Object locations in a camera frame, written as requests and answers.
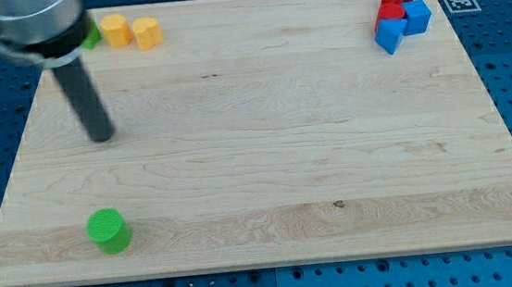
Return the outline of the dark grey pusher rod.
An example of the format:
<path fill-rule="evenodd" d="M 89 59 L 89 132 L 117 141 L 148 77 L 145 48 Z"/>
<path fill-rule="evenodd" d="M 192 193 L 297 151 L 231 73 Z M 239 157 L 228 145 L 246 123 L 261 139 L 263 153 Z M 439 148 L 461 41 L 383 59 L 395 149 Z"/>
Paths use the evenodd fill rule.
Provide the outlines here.
<path fill-rule="evenodd" d="M 96 143 L 112 138 L 114 125 L 81 59 L 77 57 L 52 72 L 88 137 Z"/>

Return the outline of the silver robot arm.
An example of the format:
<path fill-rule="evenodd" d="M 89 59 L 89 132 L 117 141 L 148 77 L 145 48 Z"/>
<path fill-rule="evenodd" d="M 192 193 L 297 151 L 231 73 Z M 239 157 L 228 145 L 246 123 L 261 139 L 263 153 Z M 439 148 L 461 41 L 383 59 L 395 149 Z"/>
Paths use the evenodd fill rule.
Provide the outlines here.
<path fill-rule="evenodd" d="M 0 56 L 51 70 L 90 139 L 101 143 L 115 129 L 81 61 L 92 27 L 82 0 L 0 0 Z"/>

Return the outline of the green block behind arm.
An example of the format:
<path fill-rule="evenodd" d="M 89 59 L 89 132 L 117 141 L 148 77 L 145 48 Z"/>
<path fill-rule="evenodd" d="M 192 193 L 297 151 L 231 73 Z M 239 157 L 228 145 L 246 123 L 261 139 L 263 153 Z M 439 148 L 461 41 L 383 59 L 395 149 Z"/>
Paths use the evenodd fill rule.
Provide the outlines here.
<path fill-rule="evenodd" d="M 81 47 L 84 49 L 94 49 L 96 44 L 102 39 L 102 34 L 97 27 L 95 21 L 91 20 L 91 29 L 89 30 L 88 35 L 85 37 L 85 40 L 82 42 Z"/>

